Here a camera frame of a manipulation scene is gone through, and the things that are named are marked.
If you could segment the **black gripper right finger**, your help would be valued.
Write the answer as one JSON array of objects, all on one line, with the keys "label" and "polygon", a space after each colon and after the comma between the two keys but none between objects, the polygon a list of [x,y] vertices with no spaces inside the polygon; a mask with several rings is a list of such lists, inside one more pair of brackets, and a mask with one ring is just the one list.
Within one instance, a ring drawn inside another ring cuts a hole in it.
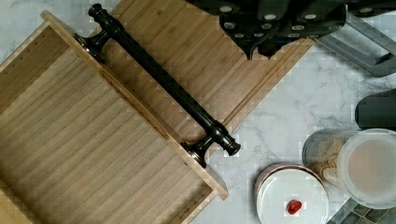
[{"label": "black gripper right finger", "polygon": [[258,0],[258,19],[271,25],[258,52],[271,58],[300,38],[319,38],[346,23],[346,0]]}]

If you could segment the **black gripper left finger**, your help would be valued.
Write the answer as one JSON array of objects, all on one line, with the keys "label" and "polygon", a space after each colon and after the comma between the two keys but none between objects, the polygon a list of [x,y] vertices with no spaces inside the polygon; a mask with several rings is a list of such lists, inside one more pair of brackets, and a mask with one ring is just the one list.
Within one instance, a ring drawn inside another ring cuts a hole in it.
[{"label": "black gripper left finger", "polygon": [[290,39],[281,34],[290,0],[242,0],[239,10],[219,16],[219,24],[249,60],[257,50],[270,59]]}]

